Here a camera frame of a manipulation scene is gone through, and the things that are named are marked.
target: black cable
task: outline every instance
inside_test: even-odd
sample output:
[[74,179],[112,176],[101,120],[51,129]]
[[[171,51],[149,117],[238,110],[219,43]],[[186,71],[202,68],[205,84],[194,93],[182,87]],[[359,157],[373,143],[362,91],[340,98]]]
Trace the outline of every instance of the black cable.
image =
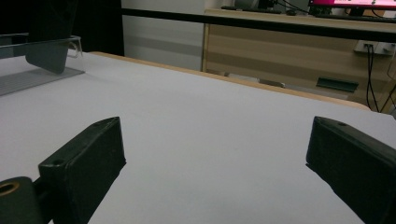
[[284,2],[286,5],[281,4],[281,3],[279,3],[278,1],[276,1],[276,4],[281,5],[282,7],[287,7],[287,8],[290,8],[290,9],[294,9],[294,10],[301,11],[301,12],[304,12],[304,13],[308,13],[308,14],[309,14],[309,11],[303,10],[302,8],[297,7],[297,6],[293,5],[292,3],[287,2],[286,0],[282,0],[282,2]]
[[368,71],[368,73],[369,73],[369,77],[368,77],[367,88],[366,88],[366,103],[367,103],[367,106],[369,106],[369,108],[372,109],[371,106],[370,106],[370,101],[369,101],[369,90],[370,90],[370,57],[371,57],[371,55],[370,55],[370,48],[367,47],[367,71]]
[[373,45],[367,46],[367,65],[368,65],[368,82],[367,82],[367,89],[366,89],[366,101],[367,105],[371,109],[370,102],[369,102],[369,91],[371,92],[374,103],[375,103],[375,108],[376,111],[379,112],[378,104],[375,99],[375,93],[373,89],[373,84],[372,84],[372,71],[373,71],[373,63],[374,63],[374,47]]
[[384,17],[382,17],[382,16],[376,14],[375,11],[374,11],[373,9],[372,9],[372,12],[373,12],[373,14],[375,14],[377,17],[379,17],[379,18],[384,18]]
[[395,102],[394,102],[394,100],[393,100],[392,96],[390,96],[390,100],[392,101],[392,103],[393,103],[393,106],[394,106],[394,108],[392,109],[392,111],[390,111],[390,114],[393,114],[393,112],[395,112],[395,111],[396,111],[396,104],[395,104]]

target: white wall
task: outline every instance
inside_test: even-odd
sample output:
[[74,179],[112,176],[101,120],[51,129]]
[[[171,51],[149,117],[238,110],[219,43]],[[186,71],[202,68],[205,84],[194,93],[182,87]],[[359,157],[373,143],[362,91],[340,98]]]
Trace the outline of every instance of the white wall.
[[[204,14],[205,1],[122,0],[122,7]],[[125,56],[201,69],[204,26],[201,23],[123,17]]]

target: white table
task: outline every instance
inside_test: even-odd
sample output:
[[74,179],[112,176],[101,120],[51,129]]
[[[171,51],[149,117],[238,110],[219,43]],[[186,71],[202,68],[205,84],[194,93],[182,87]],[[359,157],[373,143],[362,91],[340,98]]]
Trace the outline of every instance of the white table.
[[362,223],[305,154],[314,116],[396,148],[393,117],[85,54],[87,73],[0,97],[0,179],[120,116],[127,165],[90,223]]

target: computer monitor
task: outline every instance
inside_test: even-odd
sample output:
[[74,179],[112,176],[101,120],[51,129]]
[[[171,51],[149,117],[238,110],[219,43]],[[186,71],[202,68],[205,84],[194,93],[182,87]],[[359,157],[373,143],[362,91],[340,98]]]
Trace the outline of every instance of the computer monitor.
[[309,0],[310,7],[351,8],[350,16],[362,16],[365,9],[396,10],[394,0]]

